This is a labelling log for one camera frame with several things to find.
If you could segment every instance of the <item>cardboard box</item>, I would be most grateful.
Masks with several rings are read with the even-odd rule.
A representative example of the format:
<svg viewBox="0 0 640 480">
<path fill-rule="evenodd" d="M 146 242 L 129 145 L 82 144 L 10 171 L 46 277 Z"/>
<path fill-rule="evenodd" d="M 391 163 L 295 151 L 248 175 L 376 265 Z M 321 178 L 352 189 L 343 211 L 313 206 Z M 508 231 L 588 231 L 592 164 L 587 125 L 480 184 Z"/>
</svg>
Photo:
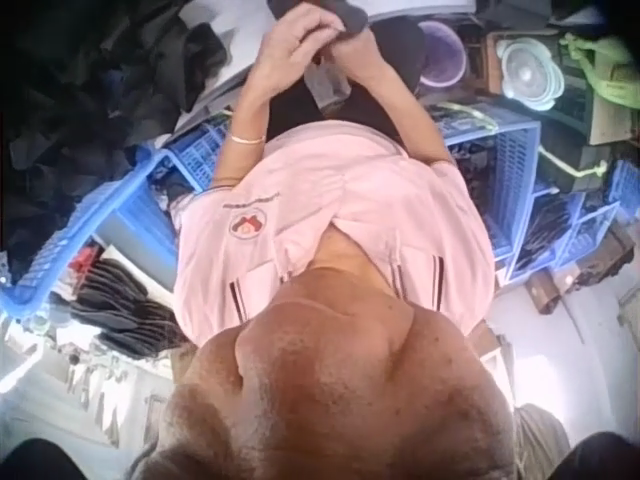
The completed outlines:
<svg viewBox="0 0 640 480">
<path fill-rule="evenodd" d="M 624 265 L 633 260 L 635 249 L 636 244 L 627 229 L 614 221 L 600 246 L 576 262 L 580 275 L 572 290 L 597 285 L 605 278 L 617 275 Z"/>
<path fill-rule="evenodd" d="M 551 315 L 562 298 L 551 272 L 546 268 L 531 275 L 525 287 L 540 315 Z"/>
</svg>

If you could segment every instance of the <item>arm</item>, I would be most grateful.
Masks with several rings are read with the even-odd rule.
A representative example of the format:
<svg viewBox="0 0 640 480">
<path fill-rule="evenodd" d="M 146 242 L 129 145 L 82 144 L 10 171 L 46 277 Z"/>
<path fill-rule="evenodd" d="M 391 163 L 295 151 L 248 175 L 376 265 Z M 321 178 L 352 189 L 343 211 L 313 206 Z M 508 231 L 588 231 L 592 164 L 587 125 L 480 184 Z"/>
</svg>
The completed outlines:
<svg viewBox="0 0 640 480">
<path fill-rule="evenodd" d="M 365 88 L 391 118 L 411 158 L 427 165 L 454 163 L 431 116 L 391 66 L 385 63 L 379 76 Z"/>
<path fill-rule="evenodd" d="M 438 127 L 400 76 L 380 54 L 375 37 L 367 29 L 329 48 L 330 58 L 351 79 L 375 98 L 395 125 L 409 155 L 432 165 L 455 165 Z"/>
<path fill-rule="evenodd" d="M 246 140 L 262 139 L 269 123 L 269 101 L 247 83 L 240 93 L 231 120 L 231 135 Z M 262 159 L 264 142 L 252 145 L 235 142 L 227 137 L 216 165 L 211 187 L 234 187 Z"/>
<path fill-rule="evenodd" d="M 299 80 L 314 55 L 341 31 L 340 18 L 305 2 L 291 9 L 265 36 L 240 93 L 212 187 L 236 186 L 260 162 L 271 99 Z"/>
</svg>

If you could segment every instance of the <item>blue rack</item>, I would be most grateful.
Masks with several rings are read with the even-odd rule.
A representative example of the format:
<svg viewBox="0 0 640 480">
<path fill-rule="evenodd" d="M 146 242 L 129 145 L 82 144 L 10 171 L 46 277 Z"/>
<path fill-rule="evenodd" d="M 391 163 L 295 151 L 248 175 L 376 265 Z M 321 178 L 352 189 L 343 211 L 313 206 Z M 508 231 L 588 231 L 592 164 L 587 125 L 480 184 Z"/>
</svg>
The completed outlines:
<svg viewBox="0 0 640 480">
<path fill-rule="evenodd" d="M 527 215 L 527 218 L 529 219 L 529 225 L 531 224 L 531 222 L 535 221 L 535 219 L 532 218 L 532 211 L 533 211 L 533 206 L 535 204 L 535 200 L 538 198 L 542 198 L 546 195 L 556 195 L 556 194 L 558 194 L 557 189 L 553 187 L 549 187 L 547 189 L 542 188 L 534 193 L 534 201 L 532 202 L 532 205 L 531 205 L 531 211 L 529 211 Z M 528 265 L 526 268 L 523 268 L 520 270 L 516 268 L 517 262 L 518 262 L 518 258 L 516 257 L 514 262 L 509 266 L 507 270 L 507 279 L 509 283 L 517 283 L 522 280 L 526 280 L 530 275 L 534 274 L 535 272 L 538 272 L 544 268 L 553 268 L 553 266 L 556 265 L 556 263 L 558 262 L 561 252 L 564 250 L 565 245 L 571 238 L 571 228 L 573 225 L 575 225 L 575 223 L 577 222 L 580 216 L 580 209 L 582 208 L 582 204 L 584 201 L 584 193 L 571 193 L 571 194 L 565 194 L 565 195 L 566 195 L 567 208 L 571 215 L 571 219 L 569 221 L 569 226 L 566 233 L 561 238 L 556 240 L 556 242 L 553 245 L 551 245 L 546 252 L 540 255 L 535 262 Z M 522 238 L 523 242 L 526 238 L 527 230 L 525 230 L 525 234 L 523 235 L 523 238 Z"/>
<path fill-rule="evenodd" d="M 578 219 L 558 255 L 555 269 L 563 268 L 580 260 L 598 248 L 611 222 L 613 222 L 619 206 L 619 202 L 606 205 L 598 211 Z"/>
<path fill-rule="evenodd" d="M 0 289 L 0 308 L 15 318 L 35 314 L 80 248 L 107 216 L 144 183 L 155 165 L 154 157 L 143 155 L 135 169 L 123 179 L 104 183 L 87 195 L 67 226 L 42 247 L 29 272 L 16 285 Z"/>
<path fill-rule="evenodd" d="M 228 123 L 202 123 L 192 132 L 160 151 L 168 156 L 197 193 L 211 185 L 220 148 L 227 136 Z"/>
<path fill-rule="evenodd" d="M 640 218 L 640 168 L 618 160 L 608 195 L 609 203 L 620 202 L 625 221 Z"/>
<path fill-rule="evenodd" d="M 444 107 L 444 111 L 448 113 L 440 110 L 441 115 L 435 114 L 434 118 L 447 146 L 496 138 L 495 181 L 483 220 L 496 260 L 514 257 L 531 213 L 540 122 L 487 103 L 453 105 Z"/>
</svg>

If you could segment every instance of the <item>plastic crate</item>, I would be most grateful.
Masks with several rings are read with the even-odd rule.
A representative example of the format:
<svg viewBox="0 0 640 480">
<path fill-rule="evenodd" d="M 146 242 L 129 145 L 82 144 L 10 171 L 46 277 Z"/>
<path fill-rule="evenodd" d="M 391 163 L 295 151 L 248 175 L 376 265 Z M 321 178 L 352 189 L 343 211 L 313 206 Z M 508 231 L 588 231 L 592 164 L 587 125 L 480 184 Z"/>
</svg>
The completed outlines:
<svg viewBox="0 0 640 480">
<path fill-rule="evenodd" d="M 228 124 L 203 123 L 163 148 L 159 154 L 171 158 L 197 193 L 211 185 L 216 160 L 227 135 Z"/>
<path fill-rule="evenodd" d="M 447 146 L 521 128 L 540 128 L 531 118 L 484 102 L 465 106 L 444 103 L 427 110 Z"/>
<path fill-rule="evenodd" d="M 536 198 L 543 197 L 545 195 L 555 195 L 556 191 L 553 188 L 548 188 L 546 193 L 544 190 L 540 190 L 536 192 Z M 569 221 L 567 232 L 558 240 L 556 240 L 552 245 L 549 245 L 549 248 L 546 252 L 540 255 L 535 262 L 530 265 L 527 265 L 524 268 L 517 269 L 518 256 L 520 255 L 520 251 L 518 251 L 518 256 L 515 256 L 513 264 L 509 266 L 507 270 L 507 281 L 508 283 L 519 282 L 523 279 L 528 278 L 533 273 L 542 270 L 543 268 L 553 268 L 560 258 L 562 251 L 565 248 L 565 245 L 571 238 L 571 231 L 573 226 L 576 224 L 578 217 L 580 215 L 580 210 L 582 208 L 582 203 L 584 201 L 584 193 L 570 193 L 564 194 L 566 196 L 567 208 L 571 215 L 571 219 Z M 522 242 L 526 239 L 526 234 L 529 230 L 529 226 L 535 221 L 535 218 L 532 217 L 533 204 L 531 205 L 531 209 L 527 214 L 527 218 L 529 218 L 529 223 L 527 224 L 527 228 L 525 229 L 524 234 L 522 235 Z"/>
<path fill-rule="evenodd" d="M 495 135 L 492 197 L 489 210 L 482 213 L 496 260 L 513 255 L 524 236 L 533 202 L 540 122 L 486 103 L 462 110 L 445 108 L 435 120 L 447 146 Z"/>
<path fill-rule="evenodd" d="M 177 266 L 175 228 L 160 209 L 148 183 L 141 185 L 113 214 L 158 262 L 173 268 Z"/>
<path fill-rule="evenodd" d="M 571 229 L 569 239 L 558 256 L 555 268 L 565 267 L 598 248 L 616 216 L 619 205 L 616 202 L 580 219 Z"/>
<path fill-rule="evenodd" d="M 0 290 L 0 308 L 15 318 L 36 313 L 76 253 L 104 219 L 145 181 L 156 160 L 149 153 L 142 154 L 135 169 L 123 179 L 104 183 L 87 195 L 76 207 L 67 226 L 42 247 L 29 272 L 16 285 Z"/>
<path fill-rule="evenodd" d="M 620 202 L 625 220 L 640 218 L 640 169 L 629 162 L 616 163 L 608 195 L 609 203 Z"/>
</svg>

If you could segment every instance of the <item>hand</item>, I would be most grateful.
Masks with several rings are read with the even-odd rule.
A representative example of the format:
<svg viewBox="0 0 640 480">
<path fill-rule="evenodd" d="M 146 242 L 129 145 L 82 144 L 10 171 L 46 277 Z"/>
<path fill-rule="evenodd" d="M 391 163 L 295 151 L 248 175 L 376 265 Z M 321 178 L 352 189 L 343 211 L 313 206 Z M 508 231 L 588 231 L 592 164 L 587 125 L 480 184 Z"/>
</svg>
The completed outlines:
<svg viewBox="0 0 640 480">
<path fill-rule="evenodd" d="M 344 30 L 337 15 L 301 3 L 265 35 L 247 88 L 258 100 L 269 101 L 299 80 L 315 54 Z"/>
<path fill-rule="evenodd" d="M 333 43 L 326 49 L 326 56 L 365 88 L 370 88 L 389 66 L 369 28 L 349 40 Z"/>
</svg>

